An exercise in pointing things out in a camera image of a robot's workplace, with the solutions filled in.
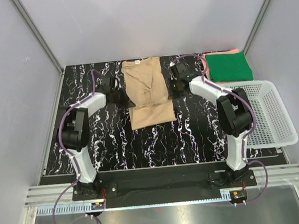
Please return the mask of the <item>beige t shirt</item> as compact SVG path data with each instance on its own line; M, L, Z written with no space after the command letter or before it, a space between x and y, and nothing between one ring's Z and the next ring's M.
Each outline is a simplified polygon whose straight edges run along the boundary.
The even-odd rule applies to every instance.
M122 70L126 94L134 103L129 107L133 130L176 120L159 57L123 61Z

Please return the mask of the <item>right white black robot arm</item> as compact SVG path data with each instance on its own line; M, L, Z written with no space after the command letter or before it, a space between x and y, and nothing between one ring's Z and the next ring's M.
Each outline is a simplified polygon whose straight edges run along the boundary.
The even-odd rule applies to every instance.
M170 80L169 98L176 99L191 92L216 106L220 127L228 139L224 177L228 185L240 185L248 171L247 137L256 127L256 117L245 90L219 86L204 75L189 71L185 62L171 62L170 70L173 78Z

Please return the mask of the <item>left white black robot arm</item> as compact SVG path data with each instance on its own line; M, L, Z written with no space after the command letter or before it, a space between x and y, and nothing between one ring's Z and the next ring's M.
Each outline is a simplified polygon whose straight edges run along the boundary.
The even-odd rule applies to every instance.
M103 78L82 100L70 106L60 106L56 115L55 139L75 168L76 181L73 186L82 188L92 199L100 196L102 186L98 183L98 174L89 156L89 118L109 103L118 108L135 106L113 76Z

